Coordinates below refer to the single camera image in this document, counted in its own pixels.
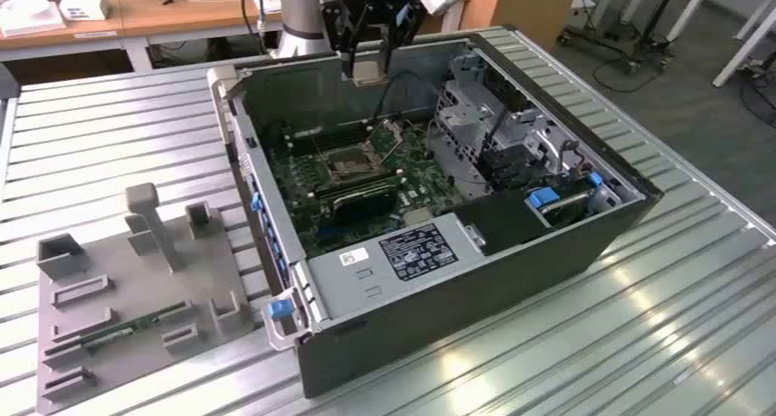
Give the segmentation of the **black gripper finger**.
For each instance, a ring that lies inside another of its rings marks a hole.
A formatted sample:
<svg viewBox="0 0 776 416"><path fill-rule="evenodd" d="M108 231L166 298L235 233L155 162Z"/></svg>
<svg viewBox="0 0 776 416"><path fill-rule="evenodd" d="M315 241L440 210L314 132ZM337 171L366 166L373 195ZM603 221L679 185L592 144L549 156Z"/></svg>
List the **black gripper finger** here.
<svg viewBox="0 0 776 416"><path fill-rule="evenodd" d="M409 4L397 13L389 15L388 21L380 26L378 69L382 75L389 74L394 50L413 42L425 18L425 7L420 4Z"/></svg>
<svg viewBox="0 0 776 416"><path fill-rule="evenodd" d="M362 34L364 0L319 0L319 8L330 48L339 55L342 74L352 78Z"/></svg>

